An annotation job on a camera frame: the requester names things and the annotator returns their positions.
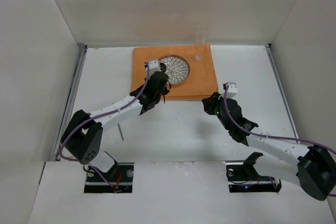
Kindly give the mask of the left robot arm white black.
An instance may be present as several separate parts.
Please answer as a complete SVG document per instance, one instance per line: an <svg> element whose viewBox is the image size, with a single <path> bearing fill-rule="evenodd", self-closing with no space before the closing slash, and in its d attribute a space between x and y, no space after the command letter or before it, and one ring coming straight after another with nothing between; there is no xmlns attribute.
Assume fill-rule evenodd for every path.
<svg viewBox="0 0 336 224"><path fill-rule="evenodd" d="M101 150L103 131L153 109L161 96L168 94L168 82L168 75L156 71L121 101L96 112L77 111L63 133L59 156L94 167L101 173L112 173L117 161Z"/></svg>

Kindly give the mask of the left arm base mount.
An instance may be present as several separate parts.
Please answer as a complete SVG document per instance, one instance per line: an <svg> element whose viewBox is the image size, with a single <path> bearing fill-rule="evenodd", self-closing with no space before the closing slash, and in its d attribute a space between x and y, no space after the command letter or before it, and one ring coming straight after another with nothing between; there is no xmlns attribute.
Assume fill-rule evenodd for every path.
<svg viewBox="0 0 336 224"><path fill-rule="evenodd" d="M119 163L116 172L111 178L102 173L108 181L103 178L90 166L84 165L86 181L84 193L87 194L130 194L133 189L134 163Z"/></svg>

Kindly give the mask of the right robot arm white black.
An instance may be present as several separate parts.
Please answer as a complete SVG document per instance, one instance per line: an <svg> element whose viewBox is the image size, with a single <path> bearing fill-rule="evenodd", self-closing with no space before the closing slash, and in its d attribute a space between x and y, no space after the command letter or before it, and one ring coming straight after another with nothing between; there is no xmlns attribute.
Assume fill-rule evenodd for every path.
<svg viewBox="0 0 336 224"><path fill-rule="evenodd" d="M335 150L323 144L275 136L243 117L230 93L214 92L202 99L204 112L214 115L237 143L256 149L239 166L242 182L269 177L299 186L310 197L324 201L334 194Z"/></svg>

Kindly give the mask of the orange cloth placemat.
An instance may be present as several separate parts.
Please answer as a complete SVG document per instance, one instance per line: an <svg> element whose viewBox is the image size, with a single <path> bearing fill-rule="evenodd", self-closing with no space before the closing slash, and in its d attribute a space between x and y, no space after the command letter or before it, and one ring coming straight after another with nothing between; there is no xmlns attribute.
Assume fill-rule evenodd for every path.
<svg viewBox="0 0 336 224"><path fill-rule="evenodd" d="M165 96L167 100L200 101L218 91L218 82L213 63L211 46L174 45L157 47L137 47L133 50L131 90L144 84L146 71L144 63L168 55L184 58L190 66L188 78L181 84L172 85Z"/></svg>

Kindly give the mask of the clear wine glass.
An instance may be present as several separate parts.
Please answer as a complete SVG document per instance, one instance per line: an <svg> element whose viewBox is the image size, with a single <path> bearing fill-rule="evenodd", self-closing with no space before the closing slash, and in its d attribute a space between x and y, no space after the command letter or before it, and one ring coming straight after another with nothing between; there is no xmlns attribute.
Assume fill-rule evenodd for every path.
<svg viewBox="0 0 336 224"><path fill-rule="evenodd" d="M197 25L195 31L195 42L197 46L197 52L195 55L196 61L202 60L201 48L203 43L205 42L207 36L207 27L204 25Z"/></svg>

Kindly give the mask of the floral patterned ceramic plate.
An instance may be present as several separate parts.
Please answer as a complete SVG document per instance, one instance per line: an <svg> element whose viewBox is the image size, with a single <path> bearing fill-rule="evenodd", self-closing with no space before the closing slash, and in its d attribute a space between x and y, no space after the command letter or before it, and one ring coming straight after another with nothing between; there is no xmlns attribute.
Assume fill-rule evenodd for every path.
<svg viewBox="0 0 336 224"><path fill-rule="evenodd" d="M187 80L191 68L186 59L178 55L167 55L160 58L160 63L165 64L165 73L171 85L178 85Z"/></svg>

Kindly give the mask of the black fork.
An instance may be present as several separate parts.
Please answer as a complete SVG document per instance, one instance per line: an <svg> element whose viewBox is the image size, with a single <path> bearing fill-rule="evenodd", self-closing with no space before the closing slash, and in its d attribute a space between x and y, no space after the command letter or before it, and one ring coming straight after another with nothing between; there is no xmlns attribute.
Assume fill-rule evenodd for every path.
<svg viewBox="0 0 336 224"><path fill-rule="evenodd" d="M122 133L121 125L118 124L117 126L118 126L118 130L119 130L120 137L121 137L122 141L124 141L124 137L123 137L123 133Z"/></svg>

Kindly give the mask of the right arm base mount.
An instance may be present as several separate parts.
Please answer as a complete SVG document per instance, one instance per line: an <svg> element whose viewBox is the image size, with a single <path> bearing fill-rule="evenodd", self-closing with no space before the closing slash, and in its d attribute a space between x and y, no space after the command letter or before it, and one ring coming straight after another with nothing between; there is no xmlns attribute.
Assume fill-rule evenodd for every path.
<svg viewBox="0 0 336 224"><path fill-rule="evenodd" d="M226 177L230 193L278 193L282 188L281 180L261 176L254 168L257 159L263 156L253 152L243 161L226 162Z"/></svg>

